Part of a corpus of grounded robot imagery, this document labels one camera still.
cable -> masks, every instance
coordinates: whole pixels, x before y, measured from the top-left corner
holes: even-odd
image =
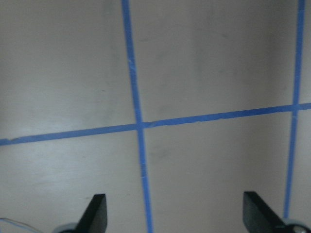
[[[16,226],[16,227],[19,227],[21,229],[30,231],[32,233],[43,233],[42,231],[38,230],[37,228],[35,228],[35,227],[31,226],[31,225],[28,225],[27,223],[19,222],[19,221],[10,219],[10,218],[0,217],[0,221],[7,222],[7,223],[9,223],[9,224],[11,224],[13,226]]]

thin cable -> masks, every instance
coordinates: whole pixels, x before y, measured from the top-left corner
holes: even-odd
[[[19,222],[19,221],[10,219],[10,218],[1,217],[0,221],[7,222],[7,223],[9,223],[9,224],[11,224],[13,226],[16,226],[16,227],[19,227],[21,229],[30,231],[32,233],[43,233],[42,231],[38,230],[37,228],[35,228],[35,227],[33,227],[33,226],[31,226],[31,225],[29,225],[27,223]]]

blue wire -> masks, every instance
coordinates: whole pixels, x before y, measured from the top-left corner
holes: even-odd
[[[0,220],[3,221],[3,222],[7,222],[7,223],[9,223],[9,224],[11,224],[11,225],[13,225],[13,226],[19,227],[19,228],[21,228],[21,229],[23,229],[23,230],[27,230],[27,231],[30,231],[30,232],[32,232],[32,233],[38,233],[38,231],[35,231],[35,230],[30,229],[30,228],[28,228],[28,227],[19,225],[19,224],[17,224],[17,223],[10,222],[10,221],[5,220],[5,219],[0,219]]]

vertical blue line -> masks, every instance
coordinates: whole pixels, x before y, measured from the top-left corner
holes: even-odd
[[[290,148],[289,148],[284,213],[283,213],[284,218],[289,217],[291,194],[292,194],[292,182],[293,182],[295,146],[297,138],[297,124],[298,124],[298,110],[299,110],[301,65],[302,65],[304,13],[305,13],[305,0],[299,0],[298,15],[297,15],[295,74],[294,74],[294,96],[293,96],[294,109],[292,111]]]
[[[133,38],[132,38],[130,7],[129,7],[128,0],[121,0],[121,1],[122,1],[126,50],[127,50],[127,60],[128,60],[129,74],[130,74],[130,79],[131,79],[131,88],[132,88],[133,104],[134,104],[134,109],[135,109],[135,118],[136,118],[136,124],[137,124],[139,162],[140,162],[141,182],[142,182],[144,201],[145,201],[147,230],[148,230],[148,233],[153,233],[152,211],[151,211],[150,192],[149,192],[149,184],[148,184],[148,172],[147,172],[147,163],[146,163],[146,152],[145,152],[144,129],[143,129],[141,110],[140,110],[134,44],[133,44]]]

floor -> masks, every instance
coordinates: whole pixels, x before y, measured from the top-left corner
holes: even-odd
[[[51,233],[311,225],[311,0],[0,1],[0,217]],[[25,229],[0,222],[0,232]]]

